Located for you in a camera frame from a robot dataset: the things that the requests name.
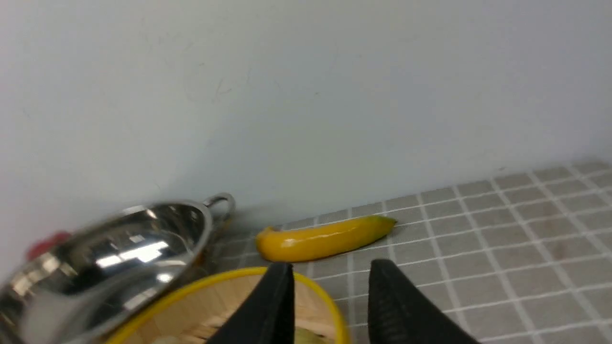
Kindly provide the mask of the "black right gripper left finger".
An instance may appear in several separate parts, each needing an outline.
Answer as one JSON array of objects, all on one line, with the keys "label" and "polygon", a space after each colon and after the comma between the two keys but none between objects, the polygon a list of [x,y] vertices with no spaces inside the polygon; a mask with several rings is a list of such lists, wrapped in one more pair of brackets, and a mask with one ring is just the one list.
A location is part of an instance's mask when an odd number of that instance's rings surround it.
[{"label": "black right gripper left finger", "polygon": [[293,344],[295,279],[290,263],[273,263],[208,344]]}]

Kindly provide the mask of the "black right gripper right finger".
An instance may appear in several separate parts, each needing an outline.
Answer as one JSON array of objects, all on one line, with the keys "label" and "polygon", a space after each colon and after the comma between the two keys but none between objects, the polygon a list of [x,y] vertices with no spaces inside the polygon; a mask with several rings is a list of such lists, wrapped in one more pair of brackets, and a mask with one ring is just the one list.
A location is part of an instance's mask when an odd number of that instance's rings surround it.
[{"label": "black right gripper right finger", "polygon": [[370,264],[368,318],[371,344],[476,344],[389,259]]}]

